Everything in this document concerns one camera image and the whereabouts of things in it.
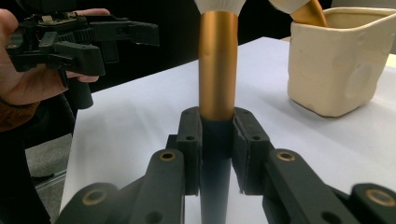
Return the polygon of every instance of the white table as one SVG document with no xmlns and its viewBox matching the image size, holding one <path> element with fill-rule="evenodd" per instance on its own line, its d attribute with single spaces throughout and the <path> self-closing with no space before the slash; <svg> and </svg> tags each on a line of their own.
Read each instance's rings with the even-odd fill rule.
<svg viewBox="0 0 396 224">
<path fill-rule="evenodd" d="M 271 38 L 240 46 L 235 105 L 255 115 L 275 147 L 302 155 L 326 184 L 346 193 L 366 182 L 396 190 L 396 68 L 385 68 L 370 103 L 326 119 L 287 95 L 288 54 L 289 42 Z M 198 62 L 96 92 L 93 100 L 78 112 L 61 210 L 92 183 L 123 188 L 144 175 L 151 155 L 177 133 L 180 113 L 198 106 Z M 266 223 L 262 197 L 239 194 L 234 172 L 227 220 Z M 186 198 L 186 223 L 201 223 L 199 197 Z"/>
</svg>

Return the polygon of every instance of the sleeve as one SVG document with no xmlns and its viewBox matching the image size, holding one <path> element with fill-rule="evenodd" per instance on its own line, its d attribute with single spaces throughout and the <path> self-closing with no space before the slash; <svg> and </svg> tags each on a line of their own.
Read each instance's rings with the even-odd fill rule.
<svg viewBox="0 0 396 224">
<path fill-rule="evenodd" d="M 0 133 L 12 130 L 29 121 L 40 103 L 10 105 L 0 99 Z"/>
</svg>

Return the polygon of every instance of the beige ceramic pot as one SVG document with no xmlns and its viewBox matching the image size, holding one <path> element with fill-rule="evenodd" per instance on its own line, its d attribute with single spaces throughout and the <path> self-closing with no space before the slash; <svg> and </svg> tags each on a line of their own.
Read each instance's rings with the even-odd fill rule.
<svg viewBox="0 0 396 224">
<path fill-rule="evenodd" d="M 328 28 L 291 24 L 288 95 L 321 116 L 369 102 L 396 34 L 396 10 L 335 7 Z"/>
</svg>

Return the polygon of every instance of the human hand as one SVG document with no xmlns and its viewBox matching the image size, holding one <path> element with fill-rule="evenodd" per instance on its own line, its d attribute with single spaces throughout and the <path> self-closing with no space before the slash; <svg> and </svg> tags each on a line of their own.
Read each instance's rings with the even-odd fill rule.
<svg viewBox="0 0 396 224">
<path fill-rule="evenodd" d="M 76 11 L 78 15 L 109 15 L 104 8 Z M 0 8 L 0 98 L 11 105 L 28 105 L 56 96 L 67 90 L 56 70 L 46 65 L 26 72 L 17 72 L 5 50 L 10 35 L 18 28 L 18 20 L 6 9 Z M 77 77 L 81 82 L 94 82 L 98 77 L 66 72 L 67 77 Z"/>
</svg>

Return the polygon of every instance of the gold metallic tube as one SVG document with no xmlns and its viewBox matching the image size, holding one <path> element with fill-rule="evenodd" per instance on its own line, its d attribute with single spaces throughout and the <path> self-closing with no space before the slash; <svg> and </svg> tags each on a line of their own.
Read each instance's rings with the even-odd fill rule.
<svg viewBox="0 0 396 224">
<path fill-rule="evenodd" d="M 290 15 L 298 23 L 328 27 L 323 9 L 318 0 L 309 1 Z"/>
<path fill-rule="evenodd" d="M 233 118 L 238 17 L 228 11 L 201 16 L 199 43 L 199 112 L 204 119 Z"/>
</svg>

